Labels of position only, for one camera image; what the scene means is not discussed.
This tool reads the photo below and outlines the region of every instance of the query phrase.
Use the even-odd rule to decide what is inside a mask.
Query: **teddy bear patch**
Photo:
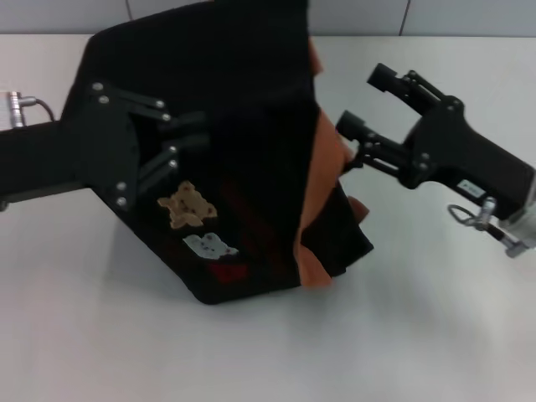
[[[195,191],[190,182],[182,182],[175,194],[160,198],[158,204],[169,209],[172,229],[181,229],[185,225],[203,226],[203,219],[218,217],[216,208]]]
[[[218,235],[207,233],[203,238],[195,234],[183,239],[192,251],[207,260],[219,260],[225,255],[237,255],[238,250],[225,244]]]

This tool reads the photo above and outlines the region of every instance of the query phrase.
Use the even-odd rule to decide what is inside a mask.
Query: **orange fabric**
[[[322,64],[311,41],[309,41],[309,49],[312,70],[316,75],[322,72]],[[322,212],[329,195],[338,184],[344,165],[351,161],[352,157],[352,152],[341,141],[335,126],[321,111],[312,149],[300,228],[294,243],[294,256],[298,264],[301,283],[305,287],[328,286],[332,281],[318,258],[302,245],[302,233]],[[349,198],[348,202],[356,220],[361,222],[369,211],[355,198]]]

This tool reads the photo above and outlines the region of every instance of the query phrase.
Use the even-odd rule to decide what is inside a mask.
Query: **embroidered patch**
[[[237,255],[238,250],[227,246],[214,233],[206,234],[202,239],[195,234],[183,239],[183,242],[188,245],[192,251],[201,258],[207,260],[219,260],[225,255]]]
[[[248,267],[245,264],[209,264],[209,270],[223,284],[243,281],[248,277]]]
[[[203,226],[203,219],[218,216],[216,208],[195,191],[195,186],[190,182],[182,182],[175,194],[170,198],[160,198],[158,204],[169,209],[172,229],[180,229],[186,224]]]

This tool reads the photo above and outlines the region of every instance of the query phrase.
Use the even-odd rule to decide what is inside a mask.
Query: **gray wall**
[[[0,0],[0,33],[94,33],[196,0]],[[318,35],[533,36],[534,0],[311,0]]]

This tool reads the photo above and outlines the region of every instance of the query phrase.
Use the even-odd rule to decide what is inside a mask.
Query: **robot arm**
[[[396,75],[379,64],[368,82],[401,99],[422,118],[404,143],[398,144],[346,111],[337,129],[360,144],[348,169],[366,164],[410,189],[423,182],[442,183],[481,207],[478,214],[472,214],[451,205],[449,212],[459,223],[488,232],[506,245],[513,258],[536,247],[534,169],[473,131],[459,99],[442,94],[414,71],[402,78]],[[499,219],[500,229],[490,224],[492,216]]]

